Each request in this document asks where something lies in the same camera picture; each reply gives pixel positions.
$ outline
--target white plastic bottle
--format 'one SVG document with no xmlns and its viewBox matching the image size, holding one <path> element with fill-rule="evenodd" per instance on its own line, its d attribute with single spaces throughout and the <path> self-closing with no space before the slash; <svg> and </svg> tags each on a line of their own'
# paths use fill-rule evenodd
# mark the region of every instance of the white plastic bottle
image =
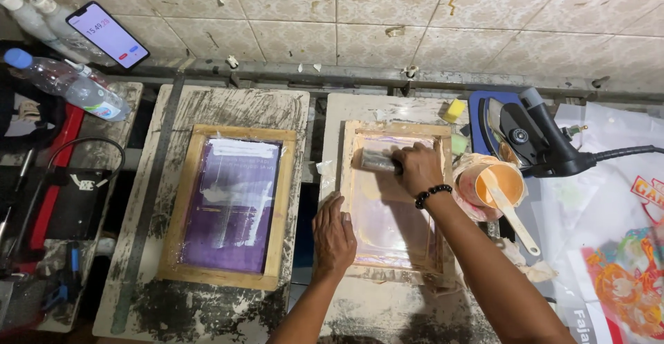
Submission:
<svg viewBox="0 0 664 344">
<path fill-rule="evenodd" d="M 45 93 L 62 96 L 70 104 L 105 120 L 124 120 L 130 110 L 127 102 L 118 95 L 85 76 L 79 76 L 60 61 L 33 57 L 19 48 L 8 50 L 4 61 L 21 69 L 22 74 Z"/>
<path fill-rule="evenodd" d="M 67 45 L 82 50 L 81 54 L 94 63 L 104 66 L 116 64 L 109 55 L 69 26 L 65 18 L 74 13 L 73 9 L 57 4 L 54 0 L 30 0 L 30 4 L 44 14 L 46 25 Z"/>
<path fill-rule="evenodd" d="M 70 60 L 64 59 L 64 62 L 68 63 L 74 71 L 76 71 L 80 76 L 85 76 L 95 81 L 98 85 L 104 87 L 108 91 L 115 93 L 122 99 L 127 95 L 127 89 L 120 82 L 111 81 L 107 76 L 105 76 L 101 71 L 93 69 L 84 64 L 77 64 L 71 62 Z"/>
<path fill-rule="evenodd" d="M 19 26 L 30 35 L 39 39 L 42 43 L 69 57 L 71 60 L 80 63 L 89 63 L 90 60 L 75 51 L 72 51 L 63 44 L 57 36 L 51 31 L 43 17 L 30 4 L 23 0 L 0 0 L 0 4 L 9 9 L 9 14 L 16 19 Z"/>
</svg>

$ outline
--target clothes iron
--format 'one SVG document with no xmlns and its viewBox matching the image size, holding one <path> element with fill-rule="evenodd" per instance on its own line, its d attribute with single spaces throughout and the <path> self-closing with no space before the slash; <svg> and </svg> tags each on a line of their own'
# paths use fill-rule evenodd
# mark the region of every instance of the clothes iron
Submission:
<svg viewBox="0 0 664 344">
<path fill-rule="evenodd" d="M 570 142 L 585 127 L 558 128 L 535 87 L 522 93 L 476 91 L 469 98 L 473 151 L 512 162 L 524 177 L 572 176 L 597 162 L 664 148 L 636 146 L 602 153 L 579 152 Z"/>
</svg>

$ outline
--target blue bottle cap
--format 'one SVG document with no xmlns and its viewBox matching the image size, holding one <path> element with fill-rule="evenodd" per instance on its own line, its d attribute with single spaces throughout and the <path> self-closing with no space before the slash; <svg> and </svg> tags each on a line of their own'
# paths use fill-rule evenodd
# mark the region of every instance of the blue bottle cap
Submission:
<svg viewBox="0 0 664 344">
<path fill-rule="evenodd" d="M 33 56 L 20 48 L 12 48 L 4 53 L 4 61 L 17 69 L 25 69 L 33 63 Z"/>
</svg>

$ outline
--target orange plastic cup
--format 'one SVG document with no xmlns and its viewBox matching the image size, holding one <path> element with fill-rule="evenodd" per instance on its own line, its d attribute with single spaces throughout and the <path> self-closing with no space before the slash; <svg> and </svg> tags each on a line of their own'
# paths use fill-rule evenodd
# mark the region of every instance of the orange plastic cup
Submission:
<svg viewBox="0 0 664 344">
<path fill-rule="evenodd" d="M 497 208 L 484 180 L 479 176 L 484 169 L 491 169 L 498 180 L 498 186 L 507 199 L 512 205 L 517 204 L 525 189 L 523 176 L 517 170 L 504 164 L 477 164 L 466 169 L 459 177 L 460 195 L 475 206 Z"/>
</svg>

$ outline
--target beaded bracelet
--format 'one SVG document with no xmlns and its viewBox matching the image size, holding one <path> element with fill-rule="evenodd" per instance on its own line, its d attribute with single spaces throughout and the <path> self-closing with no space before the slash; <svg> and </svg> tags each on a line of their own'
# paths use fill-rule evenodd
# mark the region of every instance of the beaded bracelet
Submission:
<svg viewBox="0 0 664 344">
<path fill-rule="evenodd" d="M 439 184 L 429 188 L 427 191 L 420 192 L 419 195 L 417 195 L 417 199 L 415 200 L 415 208 L 424 209 L 424 201 L 432 194 L 440 191 L 447 191 L 451 194 L 452 186 L 448 184 Z"/>
</svg>

